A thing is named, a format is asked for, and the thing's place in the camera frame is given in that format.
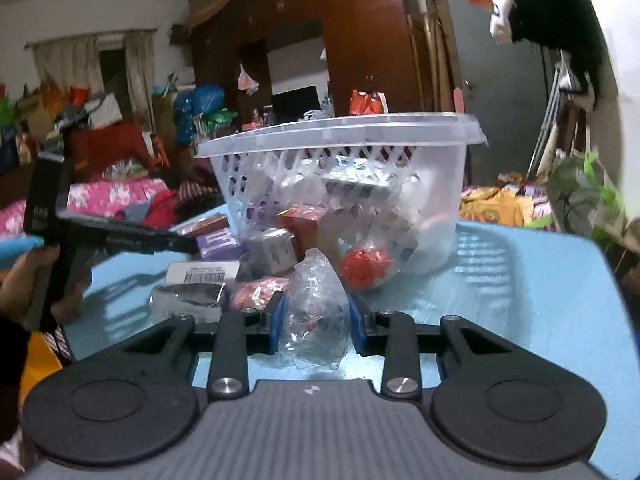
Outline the person's left hand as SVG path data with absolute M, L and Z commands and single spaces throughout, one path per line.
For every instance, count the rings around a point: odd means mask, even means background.
M 25 252 L 6 274 L 1 284 L 1 315 L 27 327 L 27 315 L 35 296 L 37 274 L 55 263 L 60 254 L 58 246 L 42 246 Z M 58 324 L 72 322 L 79 315 L 79 305 L 92 283 L 90 266 L 78 274 L 73 291 L 51 307 Z

